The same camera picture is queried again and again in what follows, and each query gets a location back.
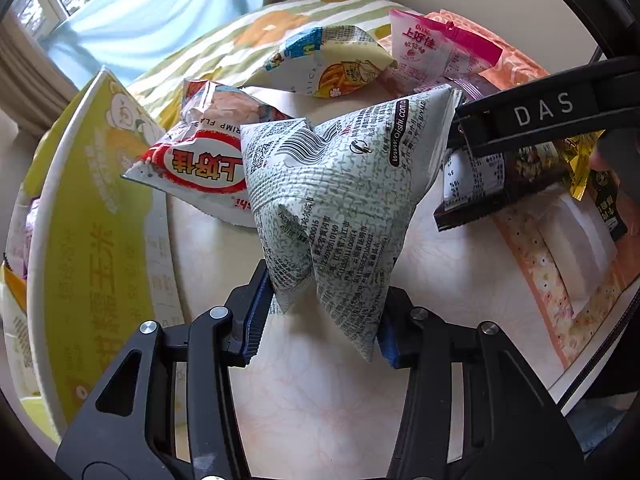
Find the gold Pillows snack bag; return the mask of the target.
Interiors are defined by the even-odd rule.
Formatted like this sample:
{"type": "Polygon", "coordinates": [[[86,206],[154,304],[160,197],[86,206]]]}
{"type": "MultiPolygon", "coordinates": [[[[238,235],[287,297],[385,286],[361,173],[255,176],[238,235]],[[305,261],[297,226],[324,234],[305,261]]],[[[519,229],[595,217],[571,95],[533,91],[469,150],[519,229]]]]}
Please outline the gold Pillows snack bag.
{"type": "Polygon", "coordinates": [[[599,130],[554,141],[562,161],[567,164],[568,177],[565,182],[574,200],[584,197],[590,174],[589,159],[602,133],[603,130],[599,130]]]}

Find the small dark green packet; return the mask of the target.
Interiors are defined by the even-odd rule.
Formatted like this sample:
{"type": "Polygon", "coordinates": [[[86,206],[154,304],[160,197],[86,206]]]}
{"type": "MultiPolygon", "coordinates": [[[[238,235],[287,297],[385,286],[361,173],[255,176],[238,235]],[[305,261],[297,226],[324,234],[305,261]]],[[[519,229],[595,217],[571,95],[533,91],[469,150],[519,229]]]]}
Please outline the small dark green packet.
{"type": "Polygon", "coordinates": [[[609,171],[590,170],[587,191],[597,206],[613,242],[627,233],[626,224],[617,209],[618,186],[609,171]]]}

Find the brown chocolate snack bag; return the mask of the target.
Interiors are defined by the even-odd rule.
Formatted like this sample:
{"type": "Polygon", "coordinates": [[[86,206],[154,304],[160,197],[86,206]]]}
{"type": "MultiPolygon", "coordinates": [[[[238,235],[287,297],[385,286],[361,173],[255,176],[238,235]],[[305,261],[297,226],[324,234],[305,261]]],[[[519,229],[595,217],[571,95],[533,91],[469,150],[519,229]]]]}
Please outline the brown chocolate snack bag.
{"type": "Polygon", "coordinates": [[[434,211],[437,229],[455,229],[495,214],[569,172],[551,142],[483,157],[458,148],[442,166],[442,202],[434,211]]]}

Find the yellow green cardboard box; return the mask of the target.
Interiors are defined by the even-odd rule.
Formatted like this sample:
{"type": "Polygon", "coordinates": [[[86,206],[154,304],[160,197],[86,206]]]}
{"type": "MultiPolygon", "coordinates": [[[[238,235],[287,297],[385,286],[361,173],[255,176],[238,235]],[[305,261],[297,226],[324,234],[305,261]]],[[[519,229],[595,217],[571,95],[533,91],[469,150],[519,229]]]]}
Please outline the yellow green cardboard box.
{"type": "Polygon", "coordinates": [[[183,320],[166,197],[124,177],[162,133],[100,70],[43,136],[18,190],[3,338],[17,399],[53,441],[141,323],[183,320]]]}

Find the pink white snack bag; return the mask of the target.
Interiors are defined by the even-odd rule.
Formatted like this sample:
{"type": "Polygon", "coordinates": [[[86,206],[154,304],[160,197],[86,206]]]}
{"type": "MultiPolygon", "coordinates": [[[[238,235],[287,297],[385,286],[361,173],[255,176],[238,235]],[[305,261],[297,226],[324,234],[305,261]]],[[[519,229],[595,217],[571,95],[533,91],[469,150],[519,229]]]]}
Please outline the pink white snack bag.
{"type": "Polygon", "coordinates": [[[405,10],[390,11],[393,78],[413,90],[442,78],[462,79],[493,68],[502,49],[492,41],[456,26],[405,10]]]}

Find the yellow blue sticks snack bag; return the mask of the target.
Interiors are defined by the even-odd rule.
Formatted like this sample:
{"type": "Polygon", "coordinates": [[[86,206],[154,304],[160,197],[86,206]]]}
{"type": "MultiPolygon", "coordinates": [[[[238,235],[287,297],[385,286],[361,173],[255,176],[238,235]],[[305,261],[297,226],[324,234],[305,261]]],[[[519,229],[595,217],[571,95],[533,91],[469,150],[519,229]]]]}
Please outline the yellow blue sticks snack bag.
{"type": "Polygon", "coordinates": [[[367,86],[393,64],[393,57],[357,26],[313,27],[282,44],[255,74],[254,84],[333,99],[367,86]]]}

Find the green printed snack bag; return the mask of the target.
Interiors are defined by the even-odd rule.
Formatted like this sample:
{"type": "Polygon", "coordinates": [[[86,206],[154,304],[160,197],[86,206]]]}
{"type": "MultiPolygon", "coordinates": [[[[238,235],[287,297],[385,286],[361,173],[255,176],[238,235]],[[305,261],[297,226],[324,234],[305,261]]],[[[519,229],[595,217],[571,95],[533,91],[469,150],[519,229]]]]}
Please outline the green printed snack bag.
{"type": "Polygon", "coordinates": [[[250,210],[281,311],[313,289],[371,359],[390,276],[462,98],[441,84],[319,125],[242,126],[250,210]]]}

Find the red white shrimp chips bag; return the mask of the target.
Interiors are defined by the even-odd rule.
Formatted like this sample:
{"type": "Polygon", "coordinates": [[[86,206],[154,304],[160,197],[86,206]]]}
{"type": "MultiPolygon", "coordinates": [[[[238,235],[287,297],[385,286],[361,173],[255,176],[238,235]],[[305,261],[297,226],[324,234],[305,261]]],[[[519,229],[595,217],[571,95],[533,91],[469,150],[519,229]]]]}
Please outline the red white shrimp chips bag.
{"type": "Polygon", "coordinates": [[[234,226],[254,228],[241,151],[242,125],[287,114],[205,79],[183,84],[178,122],[122,177],[165,192],[234,226]]]}

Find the orange floral bed sheet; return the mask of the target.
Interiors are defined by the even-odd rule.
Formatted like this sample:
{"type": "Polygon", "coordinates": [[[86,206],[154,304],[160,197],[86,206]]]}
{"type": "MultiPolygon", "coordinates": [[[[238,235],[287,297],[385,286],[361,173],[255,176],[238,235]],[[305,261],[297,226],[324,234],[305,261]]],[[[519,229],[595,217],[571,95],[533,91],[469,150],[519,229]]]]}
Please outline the orange floral bed sheet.
{"type": "MultiPolygon", "coordinates": [[[[639,216],[618,203],[628,231],[588,304],[577,309],[564,278],[575,220],[559,191],[440,232],[434,186],[416,207],[392,282],[445,321],[491,320],[559,398],[612,330],[639,287],[639,216]]],[[[222,304],[252,276],[262,248],[232,226],[170,198],[169,231],[186,315],[222,304]]],[[[268,315],[258,352],[230,373],[250,472],[273,479],[364,479],[386,473],[408,384],[380,356],[363,359],[317,301],[268,315]]]]}

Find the brown left curtain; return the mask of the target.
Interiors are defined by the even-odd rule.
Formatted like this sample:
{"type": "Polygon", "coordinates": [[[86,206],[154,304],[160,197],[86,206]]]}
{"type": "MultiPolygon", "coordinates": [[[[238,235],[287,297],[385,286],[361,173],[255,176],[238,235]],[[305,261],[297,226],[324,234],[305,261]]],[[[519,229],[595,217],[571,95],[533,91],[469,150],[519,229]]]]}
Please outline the brown left curtain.
{"type": "Polygon", "coordinates": [[[9,11],[1,20],[1,109],[18,128],[41,138],[78,93],[9,11]]]}

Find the floral striped quilt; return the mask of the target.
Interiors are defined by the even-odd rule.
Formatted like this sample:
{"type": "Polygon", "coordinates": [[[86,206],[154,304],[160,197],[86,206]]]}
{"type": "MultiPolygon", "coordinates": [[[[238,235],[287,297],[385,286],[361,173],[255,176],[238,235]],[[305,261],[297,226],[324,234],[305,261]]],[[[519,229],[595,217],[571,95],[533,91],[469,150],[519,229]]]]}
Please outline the floral striped quilt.
{"type": "Polygon", "coordinates": [[[206,32],[138,77],[128,91],[167,129],[178,117],[183,81],[213,79],[240,86],[286,40],[308,28],[355,25],[374,39],[390,36],[392,0],[286,0],[206,32]]]}

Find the light blue window cloth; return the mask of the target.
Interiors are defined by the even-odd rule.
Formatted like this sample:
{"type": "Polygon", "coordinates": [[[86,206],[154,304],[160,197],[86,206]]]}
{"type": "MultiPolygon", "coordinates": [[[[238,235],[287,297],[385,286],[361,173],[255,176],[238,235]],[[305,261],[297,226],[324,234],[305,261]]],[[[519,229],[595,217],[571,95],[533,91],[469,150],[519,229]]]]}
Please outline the light blue window cloth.
{"type": "Polygon", "coordinates": [[[262,0],[92,0],[42,40],[78,88],[107,67],[130,84],[169,55],[262,0]]]}

